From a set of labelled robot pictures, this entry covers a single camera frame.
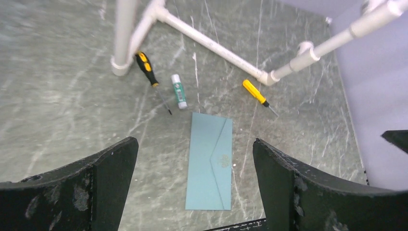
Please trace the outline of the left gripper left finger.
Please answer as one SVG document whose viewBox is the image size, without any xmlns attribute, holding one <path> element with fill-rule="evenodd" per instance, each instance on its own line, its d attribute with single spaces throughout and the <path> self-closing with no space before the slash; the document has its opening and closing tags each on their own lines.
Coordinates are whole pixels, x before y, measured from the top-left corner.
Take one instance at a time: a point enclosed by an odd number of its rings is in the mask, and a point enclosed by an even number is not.
<svg viewBox="0 0 408 231">
<path fill-rule="evenodd" d="M 58 169 L 2 182 L 1 230 L 118 230 L 138 149 L 137 139 L 127 137 Z"/>
</svg>

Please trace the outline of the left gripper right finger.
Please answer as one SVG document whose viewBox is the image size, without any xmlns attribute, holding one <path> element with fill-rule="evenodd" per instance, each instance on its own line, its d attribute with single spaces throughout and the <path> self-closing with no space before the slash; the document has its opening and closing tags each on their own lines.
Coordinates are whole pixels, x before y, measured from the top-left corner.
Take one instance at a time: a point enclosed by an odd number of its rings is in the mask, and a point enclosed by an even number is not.
<svg viewBox="0 0 408 231">
<path fill-rule="evenodd" d="M 408 193 L 330 175 L 261 139 L 253 144 L 271 231 L 405 231 Z"/>
</svg>

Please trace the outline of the teal envelope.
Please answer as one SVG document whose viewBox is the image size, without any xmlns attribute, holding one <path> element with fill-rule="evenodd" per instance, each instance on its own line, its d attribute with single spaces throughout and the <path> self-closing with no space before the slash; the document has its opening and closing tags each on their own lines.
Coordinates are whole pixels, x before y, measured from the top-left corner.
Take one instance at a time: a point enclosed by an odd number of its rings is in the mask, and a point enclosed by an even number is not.
<svg viewBox="0 0 408 231">
<path fill-rule="evenodd" d="M 231 210 L 232 120 L 194 112 L 186 210 Z"/>
</svg>

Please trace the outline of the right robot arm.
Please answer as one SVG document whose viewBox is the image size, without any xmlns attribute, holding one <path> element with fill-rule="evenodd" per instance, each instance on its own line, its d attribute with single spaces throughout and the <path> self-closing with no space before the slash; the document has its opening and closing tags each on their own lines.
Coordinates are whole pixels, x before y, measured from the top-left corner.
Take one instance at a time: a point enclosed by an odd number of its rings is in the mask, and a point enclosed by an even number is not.
<svg viewBox="0 0 408 231">
<path fill-rule="evenodd" d="M 389 143 L 408 153 L 407 130 L 387 130 L 381 136 Z"/>
</svg>

